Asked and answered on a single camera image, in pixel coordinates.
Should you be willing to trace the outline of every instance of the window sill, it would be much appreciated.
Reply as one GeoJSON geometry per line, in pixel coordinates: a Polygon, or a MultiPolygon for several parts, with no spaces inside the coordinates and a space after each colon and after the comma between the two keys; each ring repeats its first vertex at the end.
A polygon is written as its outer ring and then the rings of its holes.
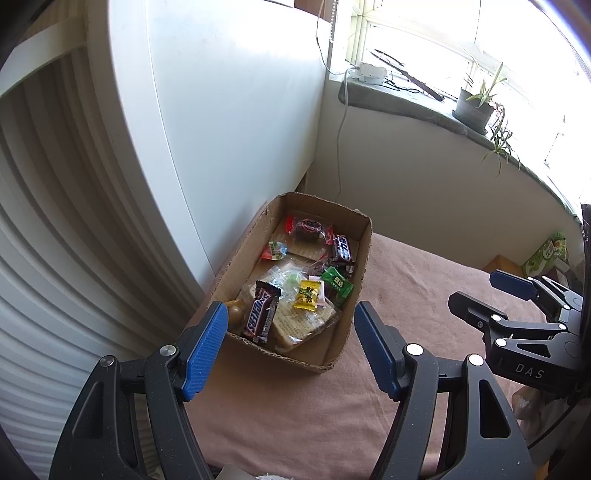
{"type": "MultiPolygon", "coordinates": [[[[413,84],[405,83],[404,81],[397,81],[397,84],[404,87],[414,87],[413,84]]],[[[488,138],[467,127],[452,116],[452,110],[456,107],[454,100],[445,99],[443,102],[438,102],[420,93],[410,93],[403,90],[397,92],[381,85],[368,85],[355,79],[347,79],[347,90],[349,106],[389,113],[391,115],[407,116],[429,122],[449,130],[456,135],[462,135],[487,150],[492,150],[493,148],[493,143],[488,138]]],[[[345,104],[345,88],[343,82],[341,82],[339,89],[339,101],[345,104]]],[[[519,161],[514,157],[510,157],[509,162],[516,168],[520,168],[523,173],[530,176],[542,188],[548,191],[580,223],[579,215],[573,206],[556,189],[550,180],[544,181],[534,171],[523,165],[523,163],[519,166],[519,161]]]]}

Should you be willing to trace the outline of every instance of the yellow candy wrapper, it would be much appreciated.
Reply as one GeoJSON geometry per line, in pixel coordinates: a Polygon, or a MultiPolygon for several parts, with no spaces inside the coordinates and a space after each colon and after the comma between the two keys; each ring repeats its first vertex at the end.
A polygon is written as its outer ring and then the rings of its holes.
{"type": "Polygon", "coordinates": [[[300,289],[295,298],[296,309],[316,310],[318,295],[320,294],[320,282],[314,280],[302,280],[300,289]]]}

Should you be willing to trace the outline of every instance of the window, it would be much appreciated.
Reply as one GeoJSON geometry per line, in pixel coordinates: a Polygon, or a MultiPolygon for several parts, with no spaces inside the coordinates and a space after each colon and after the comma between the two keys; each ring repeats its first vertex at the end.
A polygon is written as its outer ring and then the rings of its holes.
{"type": "Polygon", "coordinates": [[[506,108],[512,146],[540,177],[576,204],[591,200],[585,147],[591,122],[589,70],[528,0],[352,0],[346,59],[385,66],[387,52],[414,77],[456,98],[466,78],[490,82],[506,108]]]}

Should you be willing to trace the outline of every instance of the potted plant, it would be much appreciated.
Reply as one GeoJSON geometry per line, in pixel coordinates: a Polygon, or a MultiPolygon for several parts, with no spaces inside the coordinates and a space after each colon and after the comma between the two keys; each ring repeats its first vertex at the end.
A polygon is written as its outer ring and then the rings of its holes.
{"type": "Polygon", "coordinates": [[[519,170],[521,169],[521,160],[518,155],[513,152],[513,148],[509,144],[509,139],[513,136],[513,132],[507,128],[505,107],[496,103],[495,110],[497,111],[498,116],[491,127],[491,141],[493,147],[490,152],[487,152],[486,155],[482,157],[482,161],[485,161],[489,155],[496,154],[496,157],[499,160],[499,173],[497,174],[497,176],[499,176],[501,174],[501,160],[503,158],[509,163],[509,159],[514,157],[517,160],[519,170]]]}
{"type": "MultiPolygon", "coordinates": [[[[486,124],[495,110],[495,107],[490,103],[491,99],[496,95],[495,93],[491,93],[492,89],[497,83],[504,82],[507,79],[506,77],[501,77],[502,68],[503,63],[501,62],[488,88],[486,87],[485,81],[482,80],[479,93],[472,95],[467,90],[461,89],[456,109],[452,112],[452,115],[460,122],[482,135],[486,134],[486,124]]],[[[473,86],[474,82],[470,77],[466,81],[470,87],[473,86]]]]}

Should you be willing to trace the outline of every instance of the blue gripper pad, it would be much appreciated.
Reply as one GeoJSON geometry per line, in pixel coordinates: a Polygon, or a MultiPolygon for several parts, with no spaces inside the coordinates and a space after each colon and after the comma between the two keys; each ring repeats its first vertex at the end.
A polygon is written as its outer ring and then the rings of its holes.
{"type": "Polygon", "coordinates": [[[491,286],[521,300],[535,300],[538,291],[530,280],[526,280],[502,270],[495,270],[490,276],[491,286]]]}
{"type": "Polygon", "coordinates": [[[402,388],[397,381],[396,362],[385,346],[368,311],[363,305],[364,303],[367,302],[360,302],[355,307],[353,320],[355,332],[357,332],[357,337],[359,337],[361,347],[363,347],[379,389],[387,393],[392,400],[399,401],[402,396],[402,388]]]}
{"type": "Polygon", "coordinates": [[[228,329],[228,308],[223,303],[220,303],[213,313],[208,310],[202,322],[207,322],[208,314],[209,323],[187,360],[187,372],[181,390],[184,401],[190,401],[195,394],[203,390],[228,329]]]}

